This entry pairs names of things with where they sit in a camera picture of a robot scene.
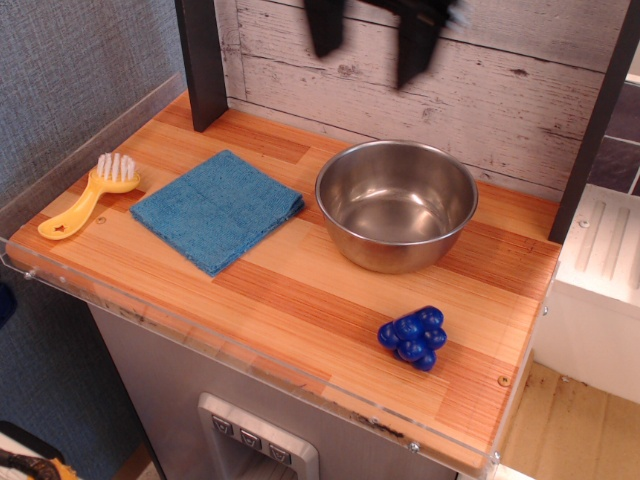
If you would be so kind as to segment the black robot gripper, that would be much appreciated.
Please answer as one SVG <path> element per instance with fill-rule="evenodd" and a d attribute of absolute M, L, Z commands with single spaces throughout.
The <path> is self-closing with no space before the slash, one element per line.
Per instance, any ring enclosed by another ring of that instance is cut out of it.
<path fill-rule="evenodd" d="M 324 58 L 344 41 L 345 0 L 304 0 L 317 57 Z M 468 26 L 470 7 L 458 0 L 373 0 L 368 4 L 400 16 L 396 88 L 400 90 L 428 70 L 443 26 Z"/>

